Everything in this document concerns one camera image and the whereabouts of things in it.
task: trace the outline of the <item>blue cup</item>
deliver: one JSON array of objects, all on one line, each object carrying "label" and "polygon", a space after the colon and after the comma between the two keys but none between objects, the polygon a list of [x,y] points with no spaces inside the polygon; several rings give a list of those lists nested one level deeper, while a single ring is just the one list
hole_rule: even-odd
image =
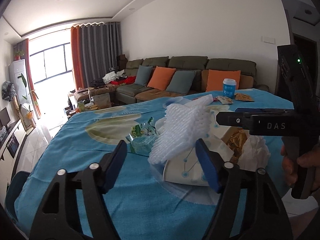
[{"label": "blue cup", "polygon": [[225,78],[223,80],[223,95],[233,99],[235,97],[237,82],[234,79]]}]

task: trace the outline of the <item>wall switch panel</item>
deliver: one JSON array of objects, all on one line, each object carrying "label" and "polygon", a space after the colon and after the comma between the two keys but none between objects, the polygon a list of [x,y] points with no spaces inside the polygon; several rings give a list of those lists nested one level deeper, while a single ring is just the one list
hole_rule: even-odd
[{"label": "wall switch panel", "polygon": [[275,38],[269,38],[269,37],[262,37],[262,41],[266,43],[276,44]]}]

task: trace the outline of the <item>finger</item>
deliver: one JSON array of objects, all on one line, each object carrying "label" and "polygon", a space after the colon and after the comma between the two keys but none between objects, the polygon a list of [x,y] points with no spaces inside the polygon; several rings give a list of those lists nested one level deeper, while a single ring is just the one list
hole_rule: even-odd
[{"label": "finger", "polygon": [[320,166],[320,148],[316,148],[311,152],[305,153],[297,159],[297,163],[304,168]]},{"label": "finger", "polygon": [[311,190],[316,190],[318,188],[320,188],[320,168],[316,168],[315,181]]},{"label": "finger", "polygon": [[297,173],[293,173],[293,174],[285,174],[284,175],[284,180],[285,182],[291,186],[292,184],[296,183],[298,180],[298,175]]},{"label": "finger", "polygon": [[287,156],[287,155],[288,155],[288,154],[287,154],[287,151],[285,150],[284,145],[281,147],[281,152],[280,152],[280,154],[281,154],[282,156]]},{"label": "finger", "polygon": [[283,157],[282,168],[286,174],[292,174],[294,171],[294,162],[290,160],[287,156]]}]

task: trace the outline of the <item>sofa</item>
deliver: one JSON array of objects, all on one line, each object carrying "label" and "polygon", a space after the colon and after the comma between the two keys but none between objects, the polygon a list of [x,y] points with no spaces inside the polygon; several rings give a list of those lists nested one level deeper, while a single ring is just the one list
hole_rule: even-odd
[{"label": "sofa", "polygon": [[188,94],[205,92],[207,87],[209,70],[241,71],[239,89],[257,88],[268,91],[268,86],[257,85],[255,78],[257,74],[256,63],[248,60],[212,58],[206,56],[181,56],[181,57],[153,57],[128,61],[125,73],[127,76],[136,76],[139,66],[156,66],[175,68],[176,71],[194,71],[190,91],[187,94],[179,94],[161,91],[147,86],[137,84],[122,85],[116,90],[116,99],[125,104],[134,104],[162,97],[178,97]]}]

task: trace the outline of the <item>blue tablecloth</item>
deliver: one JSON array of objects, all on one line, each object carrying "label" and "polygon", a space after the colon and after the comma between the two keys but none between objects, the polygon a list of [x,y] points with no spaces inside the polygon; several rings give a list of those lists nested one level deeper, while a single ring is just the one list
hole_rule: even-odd
[{"label": "blue tablecloth", "polygon": [[[291,102],[264,91],[253,89],[239,92],[249,94],[255,102],[234,101],[229,108],[232,111],[239,107],[293,108]],[[193,99],[206,94],[215,97],[222,95],[222,92],[212,91],[189,95],[186,98]],[[15,202],[20,229],[29,234],[43,194],[57,170],[79,171],[90,163],[99,162],[105,153],[113,151],[118,141],[124,139],[133,126],[147,122],[151,117],[154,120],[164,117],[163,103],[166,101],[167,98],[158,98],[74,115],[53,138]],[[284,183],[281,168],[281,139],[265,139],[271,152],[267,171],[283,196],[288,187]],[[151,175],[147,157],[130,153],[130,148],[128,149],[129,153],[114,188],[104,196],[121,239],[201,239],[215,206],[194,204],[172,195]],[[91,236],[81,191],[77,192],[77,198],[83,231]],[[244,203],[245,192],[241,194],[234,234],[239,230],[242,221]]]}]

